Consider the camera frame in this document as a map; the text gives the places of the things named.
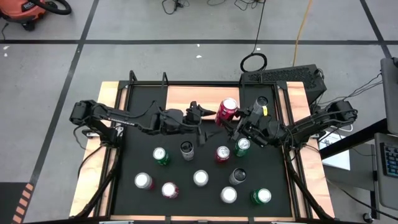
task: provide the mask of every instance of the orange vacuum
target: orange vacuum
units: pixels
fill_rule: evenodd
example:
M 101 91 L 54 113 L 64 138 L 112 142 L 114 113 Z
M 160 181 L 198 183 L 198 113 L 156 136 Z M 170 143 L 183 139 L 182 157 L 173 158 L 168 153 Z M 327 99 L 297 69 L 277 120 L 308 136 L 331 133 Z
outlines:
M 35 29 L 37 19 L 43 18 L 46 11 L 58 15 L 69 15 L 72 9 L 66 0 L 57 0 L 65 9 L 58 9 L 52 1 L 45 0 L 0 0 L 0 17 L 9 22 L 22 24 L 25 30 Z

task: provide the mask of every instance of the yellow label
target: yellow label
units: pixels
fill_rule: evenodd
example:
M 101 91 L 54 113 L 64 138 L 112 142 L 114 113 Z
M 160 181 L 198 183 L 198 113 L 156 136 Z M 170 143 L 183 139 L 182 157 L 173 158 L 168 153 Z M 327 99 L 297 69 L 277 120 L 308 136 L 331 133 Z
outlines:
M 264 116 L 267 116 L 267 115 L 268 115 L 267 106 L 262 106 L 262 113 L 264 114 Z

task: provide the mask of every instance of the wooden frame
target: wooden frame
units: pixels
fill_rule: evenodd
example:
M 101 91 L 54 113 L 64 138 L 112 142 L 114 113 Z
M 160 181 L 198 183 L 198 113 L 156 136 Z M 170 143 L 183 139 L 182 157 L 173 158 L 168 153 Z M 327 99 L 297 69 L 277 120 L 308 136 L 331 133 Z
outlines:
M 118 82 L 103 82 L 101 86 L 101 91 L 99 93 L 98 102 L 104 103 L 107 106 L 113 107 L 115 105 L 116 93 L 118 91 Z M 303 83 L 301 82 L 288 82 L 287 92 L 290 98 L 290 107 L 292 109 L 292 115 L 294 121 L 298 121 L 308 115 L 310 111 L 307 104 L 307 97 L 305 95 L 305 90 Z M 282 114 L 284 121 L 288 121 L 286 102 L 283 100 L 283 91 L 279 91 L 280 103 L 282 106 Z M 166 108 L 175 108 L 185 111 L 187 103 L 195 100 L 202 107 L 209 110 L 217 110 L 219 103 L 226 97 L 233 97 L 239 102 L 239 88 L 230 87 L 192 87 L 192 86 L 169 86 L 167 94 L 167 104 Z M 119 109 L 124 108 L 124 102 L 126 98 L 126 90 L 123 90 L 121 95 L 121 103 Z M 99 146 L 99 139 L 89 139 L 87 142 L 87 148 L 85 152 L 85 157 L 89 155 L 93 150 Z M 308 145 L 317 148 L 316 140 L 310 140 Z M 323 207 L 324 211 L 330 216 L 334 217 L 333 207 L 330 200 L 330 195 L 328 191 L 328 186 L 326 184 L 325 173 L 323 171 L 322 160 L 319 153 L 307 147 L 303 148 L 301 151 L 303 171 L 305 174 L 305 180 L 307 183 L 307 188 L 312 193 L 317 202 Z M 76 187 L 75 196 L 73 199 L 70 216 L 76 215 L 80 212 L 86 203 L 90 200 L 92 195 L 98 188 L 98 183 L 100 181 L 100 175 L 102 166 L 104 163 L 105 149 L 100 150 L 96 155 L 94 155 L 90 160 L 86 162 L 83 166 Z M 114 151 L 111 153 L 109 167 L 112 166 L 114 157 Z M 296 186 L 297 199 L 298 199 L 298 209 L 300 211 L 300 216 L 305 218 L 305 207 L 303 195 L 299 188 Z M 106 206 L 109 197 L 109 186 L 103 194 L 101 208 L 99 208 L 99 215 L 105 215 Z M 314 218 L 317 217 L 315 212 L 312 211 Z M 142 216 L 142 215 L 112 215 L 112 220 L 165 220 L 165 216 Z M 209 220 L 209 221 L 241 221 L 247 222 L 247 217 L 185 217 L 185 216 L 171 216 L 173 221 L 196 221 L 196 220 Z M 255 222 L 264 221 L 280 221 L 288 222 L 294 221 L 293 217 L 254 217 Z

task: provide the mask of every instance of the vacuum hose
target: vacuum hose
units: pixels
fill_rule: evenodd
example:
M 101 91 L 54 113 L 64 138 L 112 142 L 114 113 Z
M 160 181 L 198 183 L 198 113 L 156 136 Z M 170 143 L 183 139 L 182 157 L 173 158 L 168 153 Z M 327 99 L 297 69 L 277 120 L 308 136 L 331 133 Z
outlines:
M 42 3 L 40 0 L 28 0 L 29 2 L 35 4 L 36 6 L 41 7 L 42 9 L 47 10 L 48 12 L 52 12 L 58 15 L 69 15 L 72 12 L 72 9 L 69 5 L 69 3 L 66 2 L 66 0 L 56 0 L 57 2 L 63 4 L 65 6 L 64 10 L 61 9 L 56 9 L 52 6 L 49 6 L 46 3 Z

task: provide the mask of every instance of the white paper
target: white paper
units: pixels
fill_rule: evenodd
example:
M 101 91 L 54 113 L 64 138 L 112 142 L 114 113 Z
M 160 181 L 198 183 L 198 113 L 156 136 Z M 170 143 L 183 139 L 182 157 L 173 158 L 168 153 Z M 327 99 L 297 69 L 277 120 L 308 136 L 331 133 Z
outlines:
M 337 141 L 340 140 L 340 137 L 343 139 L 345 136 L 339 136 L 338 134 L 331 133 L 327 138 L 322 139 L 322 141 L 319 142 L 319 149 L 322 150 L 324 147 L 327 147 L 330 144 L 333 144 Z M 350 170 L 351 167 L 349 165 L 349 151 L 346 150 L 344 152 L 341 152 L 337 155 L 334 155 L 332 157 L 329 157 L 327 159 L 322 160 L 322 163 L 324 165 L 332 166 L 332 167 L 337 167 L 340 169 L 345 169 L 345 170 Z

